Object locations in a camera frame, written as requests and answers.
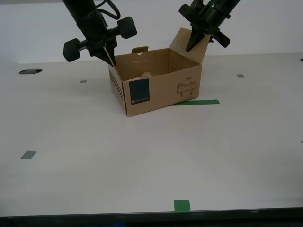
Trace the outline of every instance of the black cable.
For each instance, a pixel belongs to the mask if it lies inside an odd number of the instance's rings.
[[[102,3],[96,5],[96,7],[99,8],[100,6],[103,6],[106,2],[107,2],[107,0],[104,0]]]
[[[112,13],[110,13],[110,12],[104,10],[104,9],[98,9],[98,11],[99,11],[100,13],[104,13],[104,14],[108,15],[108,16],[111,17],[112,19],[115,19],[115,20],[120,19],[120,18],[121,18],[120,11],[119,11],[118,8],[115,6],[115,4],[112,3],[111,0],[104,0],[102,3],[96,5],[96,7],[98,8],[98,7],[100,7],[100,6],[103,6],[106,2],[107,2],[107,3],[109,4],[109,6],[113,9],[113,11],[116,13],[116,15],[114,15],[114,14],[112,14]]]

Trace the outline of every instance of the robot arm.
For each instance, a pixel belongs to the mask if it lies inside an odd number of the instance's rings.
[[[191,6],[183,5],[179,12],[191,23],[192,33],[186,51],[189,52],[203,38],[204,34],[211,35],[210,42],[217,40],[223,47],[227,47],[230,39],[219,29],[231,11],[240,0],[210,0],[206,5],[203,0],[194,0]]]
[[[80,57],[80,51],[87,49],[90,55],[100,58],[112,65],[104,47],[113,61],[115,61],[114,49],[117,47],[116,36],[128,39],[137,35],[137,30],[131,17],[119,20],[118,27],[107,29],[106,21],[102,14],[106,14],[113,19],[120,19],[121,15],[117,7],[111,0],[104,0],[101,4],[95,5],[94,0],[63,0],[65,6],[77,23],[78,28],[84,34],[86,40],[80,42],[73,39],[64,44],[63,55],[67,61],[71,62]],[[113,9],[116,15],[98,9],[105,3]]]
[[[95,5],[94,0],[63,0],[65,6],[71,13],[77,23],[78,28],[82,31],[86,40],[80,42],[73,39],[64,45],[64,57],[67,61],[74,61],[80,57],[80,51],[87,49],[90,55],[104,60],[108,64],[114,65],[114,49],[117,47],[116,37],[121,35],[124,39],[137,35],[137,30],[131,17],[120,19],[121,15],[117,7],[111,0],[104,0],[101,4]],[[240,0],[210,0],[206,5],[203,0],[194,0],[191,6],[183,5],[179,12],[191,23],[192,34],[186,51],[190,51],[205,36],[210,34],[210,42],[217,40],[223,47],[230,43],[219,29],[219,26],[227,18],[229,19],[231,11],[237,6]],[[106,10],[98,9],[105,3],[113,9],[116,15]],[[107,29],[106,21],[103,14],[113,19],[119,20],[118,27]]]

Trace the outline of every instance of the black label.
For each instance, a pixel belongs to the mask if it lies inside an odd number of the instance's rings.
[[[132,105],[150,100],[150,81],[148,78],[129,82]]]

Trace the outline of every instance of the ventilation slot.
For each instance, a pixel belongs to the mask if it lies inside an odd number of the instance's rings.
[[[115,79],[115,77],[114,77],[114,75],[111,71],[109,72],[109,78],[110,78],[110,81],[112,82],[112,84],[114,85],[115,89],[117,90],[118,94],[120,95],[120,97],[124,101],[123,95],[122,95],[122,90],[119,86],[119,83],[116,81],[116,79]]]

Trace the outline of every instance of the black knob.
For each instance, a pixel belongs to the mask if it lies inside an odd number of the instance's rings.
[[[122,38],[129,39],[137,35],[137,29],[131,17],[123,18],[119,20],[117,23]]]
[[[80,58],[80,52],[78,49],[80,41],[73,39],[64,44],[63,55],[68,62],[72,62]]]

